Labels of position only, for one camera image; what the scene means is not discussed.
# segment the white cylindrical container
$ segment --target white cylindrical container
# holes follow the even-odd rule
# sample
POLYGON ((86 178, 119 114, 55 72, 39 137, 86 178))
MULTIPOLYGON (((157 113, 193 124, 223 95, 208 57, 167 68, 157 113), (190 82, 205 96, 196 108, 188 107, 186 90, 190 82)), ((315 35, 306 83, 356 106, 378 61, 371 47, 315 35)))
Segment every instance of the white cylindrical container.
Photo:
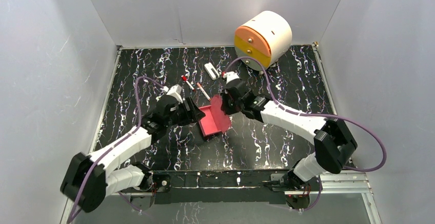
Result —
MULTIPOLYGON (((287 21, 272 11, 263 11, 236 29, 234 46, 239 57, 253 57, 267 69, 290 48, 291 39, 287 21)), ((261 70, 253 61, 246 60, 244 63, 252 69, 261 70)))

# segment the white wall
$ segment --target white wall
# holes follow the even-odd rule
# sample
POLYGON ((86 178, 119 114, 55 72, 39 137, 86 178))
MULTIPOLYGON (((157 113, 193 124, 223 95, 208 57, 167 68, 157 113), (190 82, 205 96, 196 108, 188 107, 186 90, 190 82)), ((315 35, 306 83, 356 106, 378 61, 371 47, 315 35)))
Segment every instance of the white wall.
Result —
POLYGON ((340 0, 92 0, 124 47, 233 45, 234 31, 264 10, 284 17, 293 44, 321 39, 340 0))
MULTIPOLYGON (((433 223, 435 191, 435 0, 341 0, 320 41, 339 114, 384 140, 384 168, 369 173, 384 223, 433 223)), ((355 161, 379 147, 359 130, 355 161)))
POLYGON ((90 0, 0 0, 0 222, 59 223, 116 46, 90 0))

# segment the white eraser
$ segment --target white eraser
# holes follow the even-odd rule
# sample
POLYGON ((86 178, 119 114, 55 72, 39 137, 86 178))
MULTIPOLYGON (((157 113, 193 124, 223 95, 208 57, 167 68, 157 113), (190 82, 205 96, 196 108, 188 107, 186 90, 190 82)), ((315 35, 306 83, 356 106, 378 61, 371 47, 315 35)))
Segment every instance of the white eraser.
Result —
POLYGON ((214 68, 214 66, 211 63, 204 64, 205 70, 207 71, 208 75, 210 75, 212 80, 215 80, 219 78, 218 71, 214 68))

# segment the marble pattern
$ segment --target marble pattern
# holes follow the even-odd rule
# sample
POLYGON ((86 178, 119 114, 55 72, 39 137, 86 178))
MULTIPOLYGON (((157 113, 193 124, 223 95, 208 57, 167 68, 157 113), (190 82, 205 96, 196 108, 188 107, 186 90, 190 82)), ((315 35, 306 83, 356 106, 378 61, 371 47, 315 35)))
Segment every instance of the marble pattern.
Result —
MULTIPOLYGON (((212 80, 204 69, 211 62, 220 70, 236 58, 234 47, 124 49, 121 51, 110 91, 96 150, 124 135, 137 122, 134 80, 147 75, 171 87, 180 84, 183 96, 192 96, 198 107, 209 104, 200 92, 191 92, 181 80, 200 82, 213 96, 223 89, 222 80, 212 80)), ((266 82, 243 63, 232 67, 254 92, 267 92, 266 82)), ((292 46, 268 69, 272 91, 286 105, 304 112, 331 113, 332 108, 311 45, 292 46)), ((159 89, 150 83, 140 86, 143 113, 152 109, 159 89)), ((169 129, 167 136, 136 153, 121 167, 142 161, 153 170, 261 170, 289 169, 313 152, 303 138, 274 125, 231 116, 225 134, 203 138, 197 124, 169 129)))

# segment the robotic arm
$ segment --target robotic arm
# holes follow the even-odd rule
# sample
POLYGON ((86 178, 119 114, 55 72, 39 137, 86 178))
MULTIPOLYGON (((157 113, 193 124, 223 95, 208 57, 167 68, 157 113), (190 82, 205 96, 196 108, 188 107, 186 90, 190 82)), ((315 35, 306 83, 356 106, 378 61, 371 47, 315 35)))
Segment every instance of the robotic arm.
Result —
POLYGON ((287 129, 314 145, 315 152, 296 162, 287 175, 271 178, 268 186, 274 190, 300 189, 326 171, 338 174, 356 150, 358 145, 344 121, 289 114, 269 95, 255 95, 234 72, 225 73, 224 78, 227 83, 221 96, 222 110, 226 114, 242 112, 247 118, 287 129))
POLYGON ((135 153, 162 138, 167 134, 168 127, 196 123, 205 116, 191 97, 181 98, 181 90, 179 85, 169 89, 166 95, 163 95, 157 102, 154 110, 142 117, 141 127, 132 134, 137 128, 134 126, 123 136, 130 137, 118 146, 114 147, 123 137, 89 155, 83 153, 75 155, 65 174, 61 192, 69 199, 75 200, 91 165, 112 147, 114 148, 110 153, 103 157, 92 170, 78 202, 81 209, 91 212, 101 204, 106 196, 128 187, 149 189, 152 185, 152 172, 145 165, 137 162, 124 169, 116 171, 115 169, 135 153))

